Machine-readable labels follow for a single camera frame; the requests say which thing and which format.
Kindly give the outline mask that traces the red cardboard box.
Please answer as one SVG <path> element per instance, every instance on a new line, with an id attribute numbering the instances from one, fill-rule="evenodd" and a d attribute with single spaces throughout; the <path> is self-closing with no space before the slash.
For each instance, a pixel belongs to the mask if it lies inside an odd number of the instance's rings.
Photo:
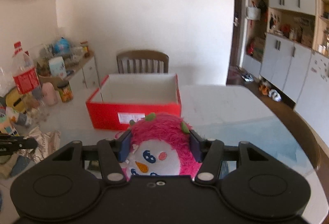
<path id="1" fill-rule="evenodd" d="M 94 129 L 125 130 L 150 113 L 180 117 L 177 74 L 110 74 L 86 100 Z"/>

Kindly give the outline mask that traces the pink small bottle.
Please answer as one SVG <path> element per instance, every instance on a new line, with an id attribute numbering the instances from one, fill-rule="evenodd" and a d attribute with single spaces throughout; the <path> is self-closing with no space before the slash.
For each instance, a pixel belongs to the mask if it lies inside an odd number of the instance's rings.
<path id="1" fill-rule="evenodd" d="M 44 102 L 48 106 L 53 106 L 58 103 L 57 92 L 51 82 L 45 82 L 42 85 L 42 94 L 44 96 Z"/>

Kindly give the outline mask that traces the silver snack bag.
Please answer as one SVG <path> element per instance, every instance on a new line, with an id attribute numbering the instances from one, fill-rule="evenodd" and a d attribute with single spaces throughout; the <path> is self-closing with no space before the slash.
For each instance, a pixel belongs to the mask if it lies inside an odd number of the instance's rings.
<path id="1" fill-rule="evenodd" d="M 61 132 L 55 130 L 44 133 L 37 126 L 24 139 L 35 139 L 37 147 L 35 149 L 21 149 L 18 151 L 18 155 L 26 157 L 37 164 L 60 148 Z"/>

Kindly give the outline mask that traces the pink plush toy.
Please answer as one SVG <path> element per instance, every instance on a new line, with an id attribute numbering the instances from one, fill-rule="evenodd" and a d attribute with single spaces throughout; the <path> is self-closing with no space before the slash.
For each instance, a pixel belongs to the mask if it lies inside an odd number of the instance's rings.
<path id="1" fill-rule="evenodd" d="M 182 118 L 151 113 L 129 125 L 130 151 L 120 164 L 128 179 L 135 175 L 195 177 L 201 164 L 190 151 L 192 127 Z"/>

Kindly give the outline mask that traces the white side cabinet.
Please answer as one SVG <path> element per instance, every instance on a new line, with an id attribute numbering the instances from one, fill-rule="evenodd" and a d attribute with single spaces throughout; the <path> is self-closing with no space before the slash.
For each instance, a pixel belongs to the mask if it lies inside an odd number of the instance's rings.
<path id="1" fill-rule="evenodd" d="M 70 73 L 64 79 L 58 76 L 41 76 L 39 75 L 40 82 L 52 83 L 55 90 L 62 81 L 68 81 L 73 92 L 84 89 L 97 89 L 100 85 L 98 70 L 96 66 L 94 52 L 90 51 L 87 58 L 83 58 L 79 64 L 70 69 Z"/>

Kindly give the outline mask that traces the white cabinet row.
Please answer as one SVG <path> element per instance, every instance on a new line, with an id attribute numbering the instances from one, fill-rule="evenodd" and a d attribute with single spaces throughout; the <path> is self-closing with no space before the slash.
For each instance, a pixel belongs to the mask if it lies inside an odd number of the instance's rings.
<path id="1" fill-rule="evenodd" d="M 328 0 L 248 0 L 244 63 L 328 143 Z"/>

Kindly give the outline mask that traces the red label plastic bottle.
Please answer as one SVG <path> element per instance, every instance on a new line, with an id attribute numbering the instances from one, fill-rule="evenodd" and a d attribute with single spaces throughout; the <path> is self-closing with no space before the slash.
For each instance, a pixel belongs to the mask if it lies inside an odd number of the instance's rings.
<path id="1" fill-rule="evenodd" d="M 22 49 L 20 41 L 14 44 L 12 77 L 20 95 L 42 100 L 42 89 L 33 59 Z"/>

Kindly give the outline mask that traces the orange label jar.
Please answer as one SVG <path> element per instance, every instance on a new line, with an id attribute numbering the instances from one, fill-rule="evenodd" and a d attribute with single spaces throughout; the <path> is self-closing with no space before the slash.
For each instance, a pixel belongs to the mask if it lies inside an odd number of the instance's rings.
<path id="1" fill-rule="evenodd" d="M 71 101 L 73 97 L 73 92 L 71 91 L 71 87 L 69 81 L 61 81 L 57 84 L 57 90 L 59 92 L 61 101 L 63 103 L 67 103 Z"/>

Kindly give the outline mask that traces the brown wooden chair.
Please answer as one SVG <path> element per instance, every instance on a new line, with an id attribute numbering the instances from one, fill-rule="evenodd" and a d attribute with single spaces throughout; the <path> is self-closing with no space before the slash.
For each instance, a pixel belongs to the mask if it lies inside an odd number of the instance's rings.
<path id="1" fill-rule="evenodd" d="M 117 54 L 118 72 L 121 74 L 167 74 L 169 56 L 153 50 L 131 50 Z"/>

